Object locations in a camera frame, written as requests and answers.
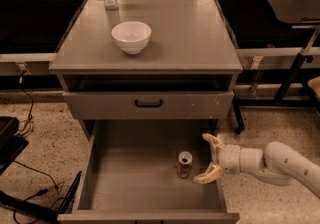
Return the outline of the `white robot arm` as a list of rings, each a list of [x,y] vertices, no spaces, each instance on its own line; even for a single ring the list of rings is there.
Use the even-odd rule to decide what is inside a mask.
[[[207,170],[193,182],[208,184],[223,174],[249,174],[261,182],[288,186],[292,179],[320,198],[320,167],[281,142],[270,142],[264,149],[224,144],[219,138],[204,133],[212,161]]]

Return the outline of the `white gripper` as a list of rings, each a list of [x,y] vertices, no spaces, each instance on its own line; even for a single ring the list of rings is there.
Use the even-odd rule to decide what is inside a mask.
[[[193,178],[194,183],[203,185],[214,182],[224,171],[227,174],[240,173],[241,148],[238,145],[224,145],[219,138],[209,133],[203,133],[202,138],[209,143],[212,162],[220,165],[210,163],[204,173]]]

